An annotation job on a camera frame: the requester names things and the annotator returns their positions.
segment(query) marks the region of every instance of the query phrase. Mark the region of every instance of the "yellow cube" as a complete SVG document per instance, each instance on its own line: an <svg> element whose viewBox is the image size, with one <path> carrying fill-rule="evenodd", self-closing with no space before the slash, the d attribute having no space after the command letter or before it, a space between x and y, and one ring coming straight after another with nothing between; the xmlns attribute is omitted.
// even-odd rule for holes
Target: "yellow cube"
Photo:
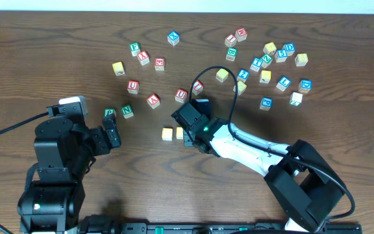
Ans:
<svg viewBox="0 0 374 234"><path fill-rule="evenodd" d="M163 128L162 129L162 140L173 140L173 129L172 128Z"/></svg>
<svg viewBox="0 0 374 234"><path fill-rule="evenodd" d="M184 137L183 137L184 133L182 132L182 127L177 127L177 134L176 134L176 137L178 140L182 140Z"/></svg>
<svg viewBox="0 0 374 234"><path fill-rule="evenodd" d="M259 83L268 84L271 81L271 71L262 70L260 72Z"/></svg>
<svg viewBox="0 0 374 234"><path fill-rule="evenodd" d="M266 44L264 47L264 53L267 55L273 55L275 54L276 51L277 51L277 47L275 46L273 42Z"/></svg>
<svg viewBox="0 0 374 234"><path fill-rule="evenodd" d="M298 54L295 58L295 65L297 66L305 66L308 62L308 56L306 54Z"/></svg>
<svg viewBox="0 0 374 234"><path fill-rule="evenodd" d="M242 81L238 81L238 95L242 94L245 92L247 85L243 83ZM236 91L236 85L233 87L233 92Z"/></svg>
<svg viewBox="0 0 374 234"><path fill-rule="evenodd" d="M116 76L125 74L125 70L123 69L122 62L117 62L112 64L112 67L114 68L114 72Z"/></svg>
<svg viewBox="0 0 374 234"><path fill-rule="evenodd" d="M218 80L218 81L220 81L220 82L224 82L226 79L227 79L227 77L229 76L229 73L226 71L226 70L224 70L224 69L220 69L218 72L217 72L217 74L216 74L216 79Z"/></svg>

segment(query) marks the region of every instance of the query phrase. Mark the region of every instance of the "toy block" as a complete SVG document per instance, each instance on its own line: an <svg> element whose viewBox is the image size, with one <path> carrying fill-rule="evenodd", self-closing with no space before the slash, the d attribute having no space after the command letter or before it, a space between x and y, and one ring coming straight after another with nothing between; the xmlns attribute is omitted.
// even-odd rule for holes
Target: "toy block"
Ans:
<svg viewBox="0 0 374 234"><path fill-rule="evenodd" d="M272 99L269 97L263 97L262 101L260 101L260 106L259 109L264 110L264 111L269 111L270 108L272 107Z"/></svg>
<svg viewBox="0 0 374 234"><path fill-rule="evenodd" d="M149 56L147 52L142 51L141 53L136 55L138 57L138 60L140 61L141 65L145 65L149 62Z"/></svg>
<svg viewBox="0 0 374 234"><path fill-rule="evenodd" d="M308 93L311 90L312 82L307 79L301 80L298 86L298 92Z"/></svg>
<svg viewBox="0 0 374 234"><path fill-rule="evenodd" d="M238 39L238 42L244 41L247 37L247 31L245 30L245 28L238 29L234 33L234 36Z"/></svg>
<svg viewBox="0 0 374 234"><path fill-rule="evenodd" d="M113 114L116 117L116 111L113 108L106 108L103 114L103 117L108 117L110 114Z"/></svg>
<svg viewBox="0 0 374 234"><path fill-rule="evenodd" d="M165 127L162 129L162 140L173 140L173 129Z"/></svg>
<svg viewBox="0 0 374 234"><path fill-rule="evenodd" d="M273 42L270 42L264 46L264 53L267 55L274 55L277 51L277 47Z"/></svg>
<svg viewBox="0 0 374 234"><path fill-rule="evenodd" d="M217 72L217 74L216 74L216 79L218 80L218 81L220 81L220 82L224 82L226 79L227 79L227 77L229 76L229 73L226 71L226 70L224 70L224 69L220 69L218 72Z"/></svg>
<svg viewBox="0 0 374 234"><path fill-rule="evenodd" d="M155 109L160 105L160 99L155 96L155 94L149 96L147 98L148 105L152 108Z"/></svg>
<svg viewBox="0 0 374 234"><path fill-rule="evenodd" d="M180 35L175 31L172 31L168 34L167 40L171 45L175 46L180 42Z"/></svg>
<svg viewBox="0 0 374 234"><path fill-rule="evenodd" d="M184 137L184 133L183 133L184 130L182 130L182 127L177 127L177 131L176 131L176 138L177 140L182 140Z"/></svg>
<svg viewBox="0 0 374 234"><path fill-rule="evenodd" d="M126 105L121 108L122 114L124 118L130 118L134 116L134 112L132 111L132 108L130 105Z"/></svg>
<svg viewBox="0 0 374 234"><path fill-rule="evenodd" d="M130 94L138 94L140 91L140 84L138 81L129 81L127 89Z"/></svg>
<svg viewBox="0 0 374 234"><path fill-rule="evenodd" d="M243 94L245 92L247 85L241 81L238 81L238 95ZM233 92L236 91L236 85L233 87Z"/></svg>
<svg viewBox="0 0 374 234"><path fill-rule="evenodd" d="M282 49L285 49L285 52L286 52L287 56L291 56L295 52L295 46L293 46L293 43L284 44Z"/></svg>
<svg viewBox="0 0 374 234"><path fill-rule="evenodd" d="M129 49L131 50L131 53L134 57L141 52L141 47L138 42L129 44Z"/></svg>
<svg viewBox="0 0 374 234"><path fill-rule="evenodd" d="M177 92L175 93L175 101L184 103L186 101L186 98L187 98L187 91L179 88Z"/></svg>
<svg viewBox="0 0 374 234"><path fill-rule="evenodd" d="M234 61L237 54L238 54L238 49L228 48L227 53L226 53L226 60Z"/></svg>
<svg viewBox="0 0 374 234"><path fill-rule="evenodd" d="M246 83L247 78L249 77L249 72L245 69L241 69L238 74L238 81Z"/></svg>
<svg viewBox="0 0 374 234"><path fill-rule="evenodd" d="M287 57L288 56L286 55L286 52L283 49L278 49L277 52L275 53L276 62L285 62Z"/></svg>
<svg viewBox="0 0 374 234"><path fill-rule="evenodd" d="M298 54L295 58L295 65L297 66L305 66L308 62L308 57L306 54Z"/></svg>
<svg viewBox="0 0 374 234"><path fill-rule="evenodd" d="M125 70L123 69L122 62L114 63L112 64L112 67L114 68L114 72L116 76L125 74Z"/></svg>
<svg viewBox="0 0 374 234"><path fill-rule="evenodd" d="M264 55L264 56L262 56L261 59L262 59L262 67L263 68L267 68L273 60L272 57L269 56L269 55Z"/></svg>
<svg viewBox="0 0 374 234"><path fill-rule="evenodd" d="M303 101L303 95L297 92L293 92L290 98L290 104L298 106Z"/></svg>
<svg viewBox="0 0 374 234"><path fill-rule="evenodd" d="M199 95L205 87L200 81L196 81L193 85L193 94Z"/></svg>
<svg viewBox="0 0 374 234"><path fill-rule="evenodd" d="M259 58L254 58L251 65L251 70L259 72L260 67L262 66L262 60Z"/></svg>
<svg viewBox="0 0 374 234"><path fill-rule="evenodd" d="M155 58L155 70L164 71L164 66L166 65L164 58Z"/></svg>
<svg viewBox="0 0 374 234"><path fill-rule="evenodd" d="M227 47L234 47L234 45L236 45L237 42L238 39L235 36L233 36L233 34L228 35L225 39L225 45Z"/></svg>
<svg viewBox="0 0 374 234"><path fill-rule="evenodd" d="M268 84L271 81L271 71L262 70L259 76L259 83Z"/></svg>
<svg viewBox="0 0 374 234"><path fill-rule="evenodd" d="M288 78L286 78L286 77L282 77L282 78L279 80L278 84L277 84L277 88L278 88L279 90L281 90L281 91L284 91L284 90L286 90L286 88L287 88L290 84L291 84L291 81L290 81Z"/></svg>

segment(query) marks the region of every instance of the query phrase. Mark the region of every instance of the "wood grain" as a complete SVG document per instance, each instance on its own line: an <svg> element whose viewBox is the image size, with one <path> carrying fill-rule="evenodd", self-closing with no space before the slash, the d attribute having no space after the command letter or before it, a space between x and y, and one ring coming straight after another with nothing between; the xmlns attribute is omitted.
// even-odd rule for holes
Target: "wood grain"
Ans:
<svg viewBox="0 0 374 234"><path fill-rule="evenodd" d="M225 60L226 35L245 27L235 62ZM176 30L175 47L166 35ZM165 57L166 70L140 66L129 44L137 41L151 58ZM270 84L251 71L238 98L234 123L276 142L309 141L345 181L355 197L353 216L364 233L374 233L374 16L310 14L153 14L122 12L0 12L0 129L45 111L58 99L85 95L86 123L101 123L103 109L131 104L135 116L118 118L123 145L101 156L84 178L81 218L109 214L150 222L254 222L286 216L261 176L228 159L203 155L182 142L163 142L161 128L176 127L170 114L180 106L178 88L187 89L209 66L233 72L249 69L267 42L293 42L310 61L297 68L289 58L273 63ZM126 75L115 77L112 63L122 61ZM211 100L216 116L227 116L233 81L223 84L206 73L200 94ZM281 75L292 84L275 85ZM300 79L313 90L300 107L288 104ZM140 82L128 94L127 81ZM159 108L146 97L156 93ZM274 99L259 110L263 96ZM40 120L0 136L0 223L19 231L16 205L27 168L36 162L34 128ZM349 208L347 198L332 213Z"/></svg>

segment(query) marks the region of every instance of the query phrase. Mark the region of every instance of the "tabletop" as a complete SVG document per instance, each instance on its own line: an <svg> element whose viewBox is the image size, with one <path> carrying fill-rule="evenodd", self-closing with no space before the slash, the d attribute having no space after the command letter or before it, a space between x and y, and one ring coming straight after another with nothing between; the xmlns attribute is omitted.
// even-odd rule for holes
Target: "tabletop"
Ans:
<svg viewBox="0 0 374 234"><path fill-rule="evenodd" d="M234 62L225 59L226 36L245 27ZM171 31L180 42L167 42ZM153 62L141 66L129 44L139 42L153 60L164 57L165 71ZM293 58L275 61L269 84L249 70L268 42L294 43L309 62L296 67ZM125 75L112 64L122 61ZM189 89L209 66L234 73L250 71L232 122L266 140L311 143L342 178L356 200L354 215L339 220L362 224L374 233L374 16L319 14L171 14L124 12L0 12L0 129L45 112L60 98L84 95L89 127L101 125L103 110L115 108L122 147L99 156L83 180L86 198L80 218L91 214L149 222L255 222L287 217L261 175L238 162L185 148L182 140L163 141L163 127L180 103L178 88ZM200 80L199 98L212 104L214 116L226 118L233 80L216 80L216 70ZM291 85L275 88L283 76ZM313 82L298 107L289 104L301 79ZM140 82L129 94L129 80ZM147 97L157 94L152 109ZM263 97L271 110L259 109ZM120 108L131 105L124 119ZM36 120L0 136L0 223L19 231L17 202L27 169L36 163ZM332 214L350 208L343 197Z"/></svg>

